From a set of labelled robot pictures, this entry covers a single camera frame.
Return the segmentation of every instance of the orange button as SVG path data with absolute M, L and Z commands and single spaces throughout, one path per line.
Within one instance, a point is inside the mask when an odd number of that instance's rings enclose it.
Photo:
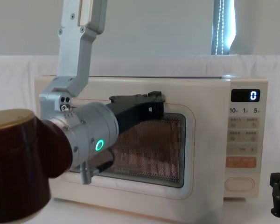
M 255 168 L 256 157 L 226 157 L 227 168 Z

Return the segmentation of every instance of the screw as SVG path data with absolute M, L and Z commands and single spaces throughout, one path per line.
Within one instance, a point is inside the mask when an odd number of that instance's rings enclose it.
M 60 109 L 61 109 L 62 112 L 69 110 L 66 105 L 62 105 Z

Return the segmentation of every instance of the white microwave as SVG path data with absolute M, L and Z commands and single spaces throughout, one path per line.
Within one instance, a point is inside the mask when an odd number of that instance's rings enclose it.
M 37 96 L 53 78 L 37 79 Z M 52 196 L 170 221 L 220 223 L 224 197 L 258 195 L 267 85 L 232 76 L 90 77 L 75 107 L 161 91 L 165 116 L 121 134 L 111 147 L 113 167 L 91 185 L 81 184 L 79 169 L 51 180 Z M 89 165 L 109 159 L 105 150 Z

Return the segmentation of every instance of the microwave window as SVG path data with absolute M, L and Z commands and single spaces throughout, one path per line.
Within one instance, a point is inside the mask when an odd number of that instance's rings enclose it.
M 186 119 L 165 113 L 122 133 L 110 147 L 114 165 L 100 176 L 181 188 L 184 183 Z M 88 163 L 94 168 L 111 159 L 105 150 Z

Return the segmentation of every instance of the cable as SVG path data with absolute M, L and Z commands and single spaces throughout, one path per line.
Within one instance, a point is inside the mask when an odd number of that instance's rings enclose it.
M 111 160 L 108 161 L 108 162 L 105 162 L 103 163 L 102 165 L 99 165 L 96 167 L 96 170 L 99 172 L 99 173 L 102 173 L 104 172 L 105 170 L 109 169 L 111 166 L 113 166 L 114 164 L 114 160 L 115 160 L 115 155 L 114 155 L 114 152 L 108 148 L 107 149 L 109 151 L 109 153 L 111 154 Z

